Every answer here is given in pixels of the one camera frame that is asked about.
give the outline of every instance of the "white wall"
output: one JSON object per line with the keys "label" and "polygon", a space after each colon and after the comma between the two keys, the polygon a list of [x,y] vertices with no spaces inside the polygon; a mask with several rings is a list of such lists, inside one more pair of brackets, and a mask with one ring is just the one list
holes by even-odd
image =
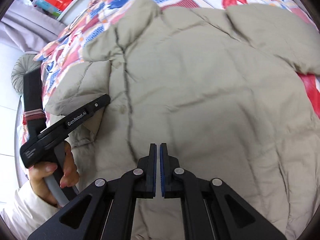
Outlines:
{"label": "white wall", "polygon": [[0,208],[18,188],[14,128],[20,97],[11,85],[11,71],[22,55],[22,51],[0,43]]}

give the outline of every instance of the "jacket sleeve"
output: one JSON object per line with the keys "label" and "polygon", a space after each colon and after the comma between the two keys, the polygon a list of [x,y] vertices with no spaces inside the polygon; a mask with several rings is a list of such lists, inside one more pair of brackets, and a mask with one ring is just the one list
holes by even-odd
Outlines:
{"label": "jacket sleeve", "polygon": [[0,210],[0,215],[18,240],[26,240],[58,210],[39,198],[27,181],[16,190],[13,200]]}

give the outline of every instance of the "gray pillow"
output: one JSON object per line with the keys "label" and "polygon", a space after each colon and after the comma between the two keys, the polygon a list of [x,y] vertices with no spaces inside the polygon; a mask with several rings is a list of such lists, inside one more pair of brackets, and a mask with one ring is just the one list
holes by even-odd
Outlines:
{"label": "gray pillow", "polygon": [[33,61],[35,54],[25,54],[21,56],[13,67],[11,74],[11,83],[14,90],[19,94],[23,94],[23,76],[41,66],[42,61]]}

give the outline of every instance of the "patterned bedsheet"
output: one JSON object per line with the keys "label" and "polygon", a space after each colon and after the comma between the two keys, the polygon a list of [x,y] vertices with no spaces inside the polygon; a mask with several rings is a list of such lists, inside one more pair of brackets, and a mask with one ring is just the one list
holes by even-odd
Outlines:
{"label": "patterned bedsheet", "polygon": [[[298,15],[308,24],[314,25],[309,16],[292,0],[153,0],[161,9],[172,6],[186,8],[218,8],[225,9],[231,5],[262,3],[287,9]],[[89,7],[78,16],[59,36],[59,39],[49,43],[36,61],[43,61],[42,78],[44,80],[43,104],[44,107],[66,72],[83,62],[82,51],[86,43],[93,40],[110,25],[121,19],[133,4],[134,0],[93,0]],[[50,115],[47,114],[47,124],[50,125]],[[27,140],[28,133],[24,127],[22,143]]]}

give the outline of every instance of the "blue gripper pad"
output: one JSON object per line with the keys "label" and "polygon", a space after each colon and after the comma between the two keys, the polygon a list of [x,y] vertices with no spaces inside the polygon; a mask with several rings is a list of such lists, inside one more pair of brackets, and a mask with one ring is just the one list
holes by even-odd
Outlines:
{"label": "blue gripper pad", "polygon": [[161,177],[161,195],[164,197],[165,175],[164,175],[164,161],[163,161],[162,144],[160,145],[160,177]]}

